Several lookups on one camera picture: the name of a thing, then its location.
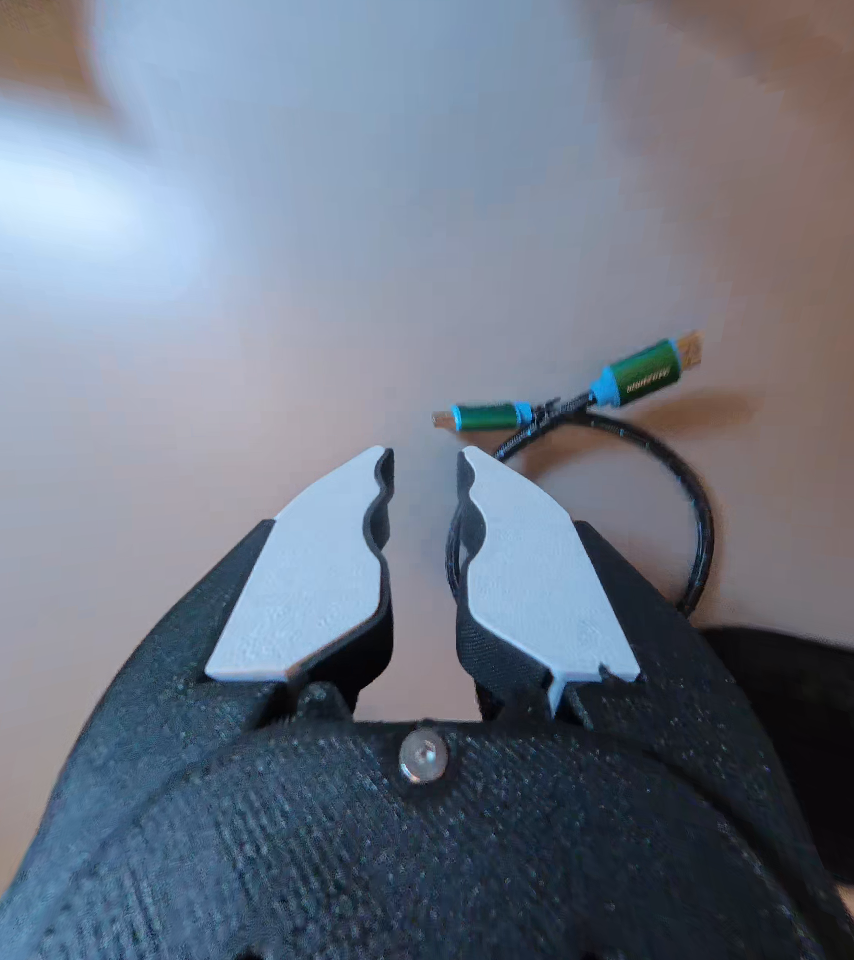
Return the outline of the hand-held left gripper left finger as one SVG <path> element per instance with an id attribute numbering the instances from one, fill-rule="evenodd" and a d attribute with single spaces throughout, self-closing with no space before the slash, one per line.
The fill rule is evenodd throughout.
<path id="1" fill-rule="evenodd" d="M 394 456 L 372 446 L 276 515 L 206 666 L 218 682 L 295 683 L 385 626 Z"/>

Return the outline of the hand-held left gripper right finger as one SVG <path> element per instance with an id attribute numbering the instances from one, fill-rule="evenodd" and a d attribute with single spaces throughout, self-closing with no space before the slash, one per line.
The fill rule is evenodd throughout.
<path id="1" fill-rule="evenodd" d="M 567 511 L 476 446 L 457 459 L 457 656 L 495 704 L 641 668 Z"/>

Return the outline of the black textured wrist rest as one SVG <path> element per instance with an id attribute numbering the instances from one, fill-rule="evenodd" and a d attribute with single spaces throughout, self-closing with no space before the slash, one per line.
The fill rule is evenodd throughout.
<path id="1" fill-rule="evenodd" d="M 748 627 L 700 632 L 768 734 L 824 866 L 854 886 L 854 649 Z"/>

